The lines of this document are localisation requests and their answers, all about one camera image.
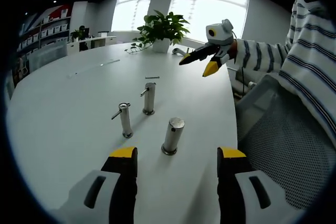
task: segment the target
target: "gray chair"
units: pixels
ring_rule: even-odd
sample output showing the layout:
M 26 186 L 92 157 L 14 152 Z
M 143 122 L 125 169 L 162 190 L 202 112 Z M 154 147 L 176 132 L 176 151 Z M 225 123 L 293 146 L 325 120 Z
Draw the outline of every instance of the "gray chair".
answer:
M 58 41 L 44 46 L 28 56 L 30 73 L 67 55 L 67 42 Z
M 330 139 L 301 100 L 276 79 L 263 79 L 236 105 L 238 149 L 252 167 L 286 192 L 296 209 L 307 208 L 336 163 Z

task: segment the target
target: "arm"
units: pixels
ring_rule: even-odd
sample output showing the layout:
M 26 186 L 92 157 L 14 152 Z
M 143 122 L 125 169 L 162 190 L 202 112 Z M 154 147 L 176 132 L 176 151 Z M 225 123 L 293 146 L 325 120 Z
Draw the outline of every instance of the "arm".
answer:
M 228 51 L 230 59 L 243 68 L 263 72 L 279 72 L 291 46 L 296 25 L 296 3 L 292 8 L 290 28 L 285 45 L 270 45 L 253 40 L 236 39 Z

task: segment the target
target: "striped shirt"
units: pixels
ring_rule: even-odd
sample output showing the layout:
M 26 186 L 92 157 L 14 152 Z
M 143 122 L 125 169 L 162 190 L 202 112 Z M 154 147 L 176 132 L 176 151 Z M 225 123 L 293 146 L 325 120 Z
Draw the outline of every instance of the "striped shirt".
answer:
M 285 45 L 237 39 L 236 63 L 278 72 L 279 83 L 296 94 L 336 147 L 336 30 L 296 0 Z

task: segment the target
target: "round white table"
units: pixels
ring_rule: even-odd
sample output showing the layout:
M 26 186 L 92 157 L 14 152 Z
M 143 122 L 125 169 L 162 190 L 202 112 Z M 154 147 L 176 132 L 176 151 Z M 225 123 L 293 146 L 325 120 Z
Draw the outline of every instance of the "round white table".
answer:
M 219 223 L 217 148 L 237 147 L 235 106 L 226 67 L 202 77 L 208 60 L 179 66 L 180 55 L 130 44 L 87 50 L 30 74 L 7 112 L 14 156 L 46 209 L 59 208 L 70 188 L 103 166 L 120 147 L 138 148 L 135 223 Z M 184 46 L 175 46 L 186 51 Z M 159 79 L 145 77 L 160 76 Z M 156 82 L 155 114 L 142 113 L 140 93 Z M 130 102 L 134 136 L 122 136 L 118 104 Z M 173 156 L 162 153 L 168 121 L 185 120 Z

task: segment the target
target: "window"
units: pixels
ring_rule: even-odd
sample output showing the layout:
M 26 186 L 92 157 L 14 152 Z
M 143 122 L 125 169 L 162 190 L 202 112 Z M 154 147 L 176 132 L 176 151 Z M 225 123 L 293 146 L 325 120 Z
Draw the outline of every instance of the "window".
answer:
M 245 24 L 248 0 L 173 0 L 170 11 L 181 14 L 190 25 L 187 37 L 207 42 L 205 27 L 229 19 L 237 35 L 241 38 Z
M 111 31 L 135 31 L 144 25 L 151 0 L 117 0 Z

